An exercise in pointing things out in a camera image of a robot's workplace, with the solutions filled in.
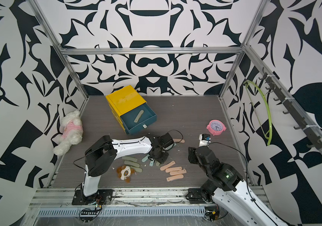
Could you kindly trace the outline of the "teal top drawer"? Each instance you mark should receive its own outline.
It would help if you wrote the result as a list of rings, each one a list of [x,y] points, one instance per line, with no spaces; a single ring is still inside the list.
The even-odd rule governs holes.
[[[120,117],[126,134],[137,134],[157,121],[156,113],[144,103]]]

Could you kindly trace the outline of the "yellow drawer cabinet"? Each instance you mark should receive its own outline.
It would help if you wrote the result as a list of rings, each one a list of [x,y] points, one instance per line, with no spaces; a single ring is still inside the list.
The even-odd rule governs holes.
[[[131,86],[126,86],[106,96],[109,107],[112,113],[123,128],[126,134],[126,124],[122,122],[121,116],[130,112],[131,110],[147,103],[146,100]]]

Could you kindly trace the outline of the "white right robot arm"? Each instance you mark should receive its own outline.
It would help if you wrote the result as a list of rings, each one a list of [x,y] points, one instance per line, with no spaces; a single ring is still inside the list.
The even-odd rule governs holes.
[[[186,199],[192,204],[215,203],[244,226],[288,226],[256,196],[247,181],[231,165],[222,163],[207,146],[189,147],[188,160],[206,173],[200,188],[188,189]]]

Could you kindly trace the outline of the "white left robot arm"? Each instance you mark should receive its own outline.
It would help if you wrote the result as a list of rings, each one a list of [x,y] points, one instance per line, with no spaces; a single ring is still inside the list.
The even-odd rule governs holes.
[[[101,175],[106,173],[113,161],[134,154],[148,154],[159,163],[168,158],[168,150],[174,140],[169,133],[163,136],[148,134],[141,138],[117,140],[105,135],[85,152],[85,178],[82,183],[84,197],[98,191]]]

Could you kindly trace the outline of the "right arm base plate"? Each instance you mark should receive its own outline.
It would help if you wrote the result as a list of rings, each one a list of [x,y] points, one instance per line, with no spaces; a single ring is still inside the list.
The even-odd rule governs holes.
[[[189,188],[186,200],[191,204],[212,203],[212,195],[203,188]]]

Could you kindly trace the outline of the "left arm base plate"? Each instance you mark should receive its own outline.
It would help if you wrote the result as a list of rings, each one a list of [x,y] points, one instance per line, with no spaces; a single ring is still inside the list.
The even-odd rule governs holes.
[[[103,205],[108,201],[112,200],[113,190],[112,189],[99,189],[95,194],[85,196],[83,190],[79,189],[75,191],[72,205]]]

